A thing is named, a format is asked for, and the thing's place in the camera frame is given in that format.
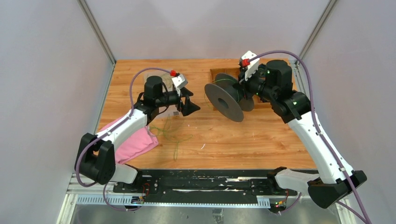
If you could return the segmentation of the aluminium frame post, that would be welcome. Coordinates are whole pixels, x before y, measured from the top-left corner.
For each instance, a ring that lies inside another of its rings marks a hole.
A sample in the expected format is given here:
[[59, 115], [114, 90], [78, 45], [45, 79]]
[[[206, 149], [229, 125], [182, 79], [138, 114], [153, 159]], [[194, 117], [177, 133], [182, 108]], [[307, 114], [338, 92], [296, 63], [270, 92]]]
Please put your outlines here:
[[[304, 60], [307, 57], [309, 51], [311, 50], [313, 44], [315, 43], [321, 30], [323, 29], [324, 25], [326, 24], [328, 18], [330, 17], [332, 11], [334, 10], [337, 4], [338, 4], [338, 0], [327, 1], [326, 7], [321, 13], [321, 16], [317, 20], [313, 30], [311, 31], [310, 35], [308, 36], [308, 39], [306, 40], [302, 50], [299, 53], [299, 58], [301, 60]], [[291, 67], [294, 71], [295, 81], [297, 82], [297, 88], [301, 92], [306, 94], [308, 99], [311, 99], [308, 78], [302, 64], [297, 59], [292, 59], [291, 57], [290, 57], [290, 62], [292, 62]]]
[[110, 63], [112, 64], [112, 66], [114, 67], [116, 65], [116, 59], [115, 56], [113, 54], [113, 52], [111, 51], [111, 48], [108, 44], [108, 42], [106, 41], [105, 36], [103, 35], [103, 32], [101, 31], [98, 22], [95, 19], [95, 16], [93, 15], [88, 2], [86, 0], [77, 0], [77, 3], [79, 4], [83, 14], [85, 15], [88, 23], [90, 24], [94, 34], [96, 35], [102, 49], [104, 50], [108, 60], [110, 61]]

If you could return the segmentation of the aluminium frame post right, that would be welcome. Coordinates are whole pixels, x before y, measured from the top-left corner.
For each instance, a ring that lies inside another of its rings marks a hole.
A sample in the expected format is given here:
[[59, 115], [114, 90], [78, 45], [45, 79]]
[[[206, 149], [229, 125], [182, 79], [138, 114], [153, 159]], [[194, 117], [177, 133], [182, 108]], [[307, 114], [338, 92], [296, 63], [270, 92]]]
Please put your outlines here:
[[[310, 35], [308, 36], [308, 39], [306, 40], [302, 50], [299, 53], [299, 58], [301, 60], [304, 60], [307, 57], [309, 51], [311, 50], [313, 44], [315, 43], [321, 30], [323, 29], [324, 25], [326, 24], [328, 18], [330, 17], [332, 11], [334, 10], [337, 4], [338, 4], [338, 0], [327, 1], [326, 7], [321, 13], [321, 16], [317, 20], [313, 30], [311, 31]], [[308, 78], [302, 64], [297, 59], [292, 59], [291, 57], [290, 57], [290, 62], [292, 62], [291, 67], [294, 71], [295, 81], [297, 82], [297, 88], [301, 92], [306, 94], [308, 99], [311, 99]]]

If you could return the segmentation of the clear plastic box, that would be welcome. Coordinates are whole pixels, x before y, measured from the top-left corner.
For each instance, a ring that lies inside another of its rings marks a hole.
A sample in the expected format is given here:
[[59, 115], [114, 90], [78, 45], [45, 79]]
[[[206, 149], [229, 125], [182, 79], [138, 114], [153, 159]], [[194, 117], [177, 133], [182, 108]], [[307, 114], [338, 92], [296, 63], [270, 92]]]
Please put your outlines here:
[[[174, 91], [172, 76], [165, 71], [166, 69], [150, 69], [144, 75], [144, 92], [148, 92], [148, 97], [163, 97], [163, 101], [166, 98], [166, 92], [170, 93]], [[180, 112], [177, 110], [177, 105], [170, 105], [168, 109], [163, 113], [159, 114], [157, 118], [167, 118], [173, 116], [179, 116]]]

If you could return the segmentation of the aluminium frame post left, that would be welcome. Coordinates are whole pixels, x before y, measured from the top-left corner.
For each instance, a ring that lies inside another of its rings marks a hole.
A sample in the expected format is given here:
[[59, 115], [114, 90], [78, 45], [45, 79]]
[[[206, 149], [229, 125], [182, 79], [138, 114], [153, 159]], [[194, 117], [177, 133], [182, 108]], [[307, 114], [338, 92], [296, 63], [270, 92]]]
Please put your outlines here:
[[108, 44], [108, 42], [106, 41], [105, 36], [103, 35], [103, 32], [101, 31], [98, 22], [95, 19], [95, 16], [93, 15], [88, 2], [86, 0], [77, 0], [77, 3], [79, 4], [83, 14], [85, 15], [88, 23], [90, 24], [94, 34], [96, 35], [102, 49], [104, 50], [108, 60], [110, 61], [110, 63], [112, 64], [112, 66], [114, 67], [116, 65], [116, 59], [115, 56], [113, 54], [113, 52], [111, 51], [111, 48]]

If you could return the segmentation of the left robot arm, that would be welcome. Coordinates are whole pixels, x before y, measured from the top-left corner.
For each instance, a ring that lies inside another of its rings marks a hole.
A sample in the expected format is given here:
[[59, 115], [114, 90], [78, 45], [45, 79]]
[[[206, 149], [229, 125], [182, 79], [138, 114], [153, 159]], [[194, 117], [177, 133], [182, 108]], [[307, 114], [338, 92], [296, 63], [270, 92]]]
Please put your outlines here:
[[98, 134], [86, 133], [80, 141], [75, 163], [76, 177], [80, 185], [89, 187], [81, 181], [81, 175], [101, 185], [109, 182], [123, 182], [132, 193], [143, 187], [141, 171], [125, 164], [118, 164], [115, 152], [136, 131], [144, 128], [160, 114], [161, 107], [176, 105], [183, 116], [200, 110], [191, 102], [193, 93], [186, 88], [188, 83], [184, 75], [172, 75], [172, 90], [166, 89], [159, 76], [150, 76], [131, 110], [109, 128]]

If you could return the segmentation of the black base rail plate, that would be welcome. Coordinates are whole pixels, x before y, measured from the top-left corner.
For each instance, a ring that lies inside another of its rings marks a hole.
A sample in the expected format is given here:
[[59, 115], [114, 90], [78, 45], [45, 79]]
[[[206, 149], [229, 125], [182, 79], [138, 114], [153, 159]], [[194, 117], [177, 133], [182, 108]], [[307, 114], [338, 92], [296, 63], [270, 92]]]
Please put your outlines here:
[[111, 205], [284, 208], [293, 190], [274, 189], [267, 169], [144, 169], [137, 183], [110, 182]]

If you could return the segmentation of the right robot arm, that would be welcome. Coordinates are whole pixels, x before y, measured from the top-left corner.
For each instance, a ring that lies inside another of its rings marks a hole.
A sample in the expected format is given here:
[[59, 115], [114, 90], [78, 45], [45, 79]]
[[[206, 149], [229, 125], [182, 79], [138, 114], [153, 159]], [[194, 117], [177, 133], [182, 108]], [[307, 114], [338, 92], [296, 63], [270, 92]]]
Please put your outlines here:
[[255, 94], [270, 102], [272, 110], [304, 144], [318, 170], [308, 174], [279, 167], [267, 176], [270, 193], [278, 195], [291, 189], [309, 195], [317, 206], [326, 209], [367, 180], [363, 171], [354, 170], [325, 139], [310, 100], [293, 89], [292, 70], [285, 61], [271, 60], [262, 65], [258, 59], [241, 59], [238, 79], [247, 96]]

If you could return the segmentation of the pink folded cloth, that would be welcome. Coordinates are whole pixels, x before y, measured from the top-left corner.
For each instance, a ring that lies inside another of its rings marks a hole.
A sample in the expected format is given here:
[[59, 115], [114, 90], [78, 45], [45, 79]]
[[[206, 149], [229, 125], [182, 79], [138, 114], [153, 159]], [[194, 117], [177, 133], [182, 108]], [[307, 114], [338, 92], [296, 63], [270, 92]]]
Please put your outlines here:
[[117, 149], [114, 149], [115, 161], [118, 164], [125, 164], [158, 145], [157, 137], [151, 133], [149, 126], [145, 126], [129, 136]]

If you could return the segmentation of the wooden compartment tray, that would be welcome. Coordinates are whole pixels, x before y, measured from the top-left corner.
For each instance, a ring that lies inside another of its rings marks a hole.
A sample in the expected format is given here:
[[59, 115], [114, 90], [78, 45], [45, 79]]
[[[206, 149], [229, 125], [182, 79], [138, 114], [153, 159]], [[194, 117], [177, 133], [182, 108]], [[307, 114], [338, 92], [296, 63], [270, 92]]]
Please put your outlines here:
[[[224, 87], [227, 84], [238, 82], [239, 68], [217, 68], [210, 69], [210, 79], [213, 84]], [[252, 97], [255, 109], [270, 108], [270, 102], [261, 100], [257, 95]]]

